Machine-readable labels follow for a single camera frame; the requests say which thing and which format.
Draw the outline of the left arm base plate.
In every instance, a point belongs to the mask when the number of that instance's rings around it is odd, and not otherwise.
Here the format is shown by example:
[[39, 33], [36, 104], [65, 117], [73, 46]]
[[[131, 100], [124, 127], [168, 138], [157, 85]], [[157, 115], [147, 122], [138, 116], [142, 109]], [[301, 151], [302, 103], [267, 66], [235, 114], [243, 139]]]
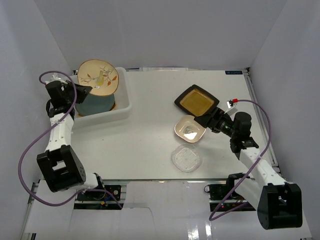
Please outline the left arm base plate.
[[79, 193], [74, 202], [75, 210], [121, 210], [122, 186], [119, 184], [104, 185], [108, 192], [86, 191]]

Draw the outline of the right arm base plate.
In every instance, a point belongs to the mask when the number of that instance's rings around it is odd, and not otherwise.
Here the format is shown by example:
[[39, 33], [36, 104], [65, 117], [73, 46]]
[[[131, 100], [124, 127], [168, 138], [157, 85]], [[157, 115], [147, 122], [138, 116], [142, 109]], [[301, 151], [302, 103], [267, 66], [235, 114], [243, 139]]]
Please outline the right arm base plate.
[[[229, 192], [227, 185], [225, 183], [218, 184], [208, 184], [204, 187], [204, 192], [209, 195], [209, 206], [210, 211], [212, 212], [216, 206], [221, 202], [225, 195]], [[255, 209], [247, 203], [247, 201], [236, 192], [233, 192], [227, 200], [221, 204], [221, 207], [218, 209], [218, 212], [226, 212], [233, 208], [245, 204], [243, 208], [236, 209], [236, 211], [254, 211]]]

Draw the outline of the cream bird pattern plate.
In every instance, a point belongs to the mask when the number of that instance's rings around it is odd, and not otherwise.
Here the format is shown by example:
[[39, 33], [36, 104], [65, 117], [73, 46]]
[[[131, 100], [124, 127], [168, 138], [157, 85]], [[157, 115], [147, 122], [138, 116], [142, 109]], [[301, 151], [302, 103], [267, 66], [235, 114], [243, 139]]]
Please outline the cream bird pattern plate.
[[117, 91], [120, 77], [116, 68], [107, 61], [91, 59], [80, 65], [77, 80], [79, 85], [92, 87], [92, 95], [105, 97]]

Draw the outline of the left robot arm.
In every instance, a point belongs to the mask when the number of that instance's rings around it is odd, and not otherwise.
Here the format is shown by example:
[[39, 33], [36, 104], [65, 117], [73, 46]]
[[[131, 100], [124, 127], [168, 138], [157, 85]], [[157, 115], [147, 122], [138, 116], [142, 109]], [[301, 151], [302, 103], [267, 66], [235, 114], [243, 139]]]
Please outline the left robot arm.
[[73, 103], [82, 103], [92, 88], [60, 80], [47, 83], [45, 88], [50, 96], [46, 111], [53, 129], [45, 151], [36, 160], [49, 189], [52, 192], [88, 189], [94, 199], [103, 198], [106, 187], [102, 178], [97, 173], [86, 173], [71, 146], [75, 123]]

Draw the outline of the teal round plate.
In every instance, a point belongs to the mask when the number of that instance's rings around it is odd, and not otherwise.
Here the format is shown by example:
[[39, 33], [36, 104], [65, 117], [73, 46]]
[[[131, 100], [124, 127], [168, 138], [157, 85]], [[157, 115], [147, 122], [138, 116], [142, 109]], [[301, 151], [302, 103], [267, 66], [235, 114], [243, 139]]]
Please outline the teal round plate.
[[82, 103], [76, 103], [75, 109], [81, 116], [90, 116], [109, 112], [115, 105], [115, 95], [98, 96], [89, 94]]

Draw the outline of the beige square bowl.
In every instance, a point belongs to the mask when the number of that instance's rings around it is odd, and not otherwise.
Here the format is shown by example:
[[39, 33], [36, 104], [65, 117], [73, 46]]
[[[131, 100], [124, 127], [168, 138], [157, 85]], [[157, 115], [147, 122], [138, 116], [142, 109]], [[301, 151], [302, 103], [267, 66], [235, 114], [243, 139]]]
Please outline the beige square bowl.
[[185, 115], [174, 126], [175, 134], [188, 143], [198, 142], [206, 132], [194, 118], [192, 115]]

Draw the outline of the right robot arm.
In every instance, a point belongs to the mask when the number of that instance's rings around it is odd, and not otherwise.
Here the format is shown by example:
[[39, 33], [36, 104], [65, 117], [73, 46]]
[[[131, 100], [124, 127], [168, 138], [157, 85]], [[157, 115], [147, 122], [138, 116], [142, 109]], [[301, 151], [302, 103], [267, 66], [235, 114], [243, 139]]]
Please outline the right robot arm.
[[248, 169], [244, 181], [234, 181], [225, 188], [226, 195], [236, 200], [243, 196], [257, 211], [266, 230], [300, 228], [303, 224], [302, 192], [296, 183], [284, 180], [268, 161], [263, 159], [258, 144], [251, 137], [251, 116], [237, 112], [234, 118], [220, 108], [196, 116], [204, 128], [221, 132], [230, 138], [230, 149]]

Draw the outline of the black and amber square plate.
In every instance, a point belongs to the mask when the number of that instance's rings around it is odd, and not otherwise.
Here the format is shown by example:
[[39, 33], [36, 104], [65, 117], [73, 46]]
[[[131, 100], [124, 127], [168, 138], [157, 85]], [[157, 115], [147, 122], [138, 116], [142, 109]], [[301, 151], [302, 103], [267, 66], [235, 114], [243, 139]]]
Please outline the black and amber square plate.
[[174, 104], [187, 115], [199, 117], [211, 112], [220, 101], [208, 91], [193, 84], [179, 95]]

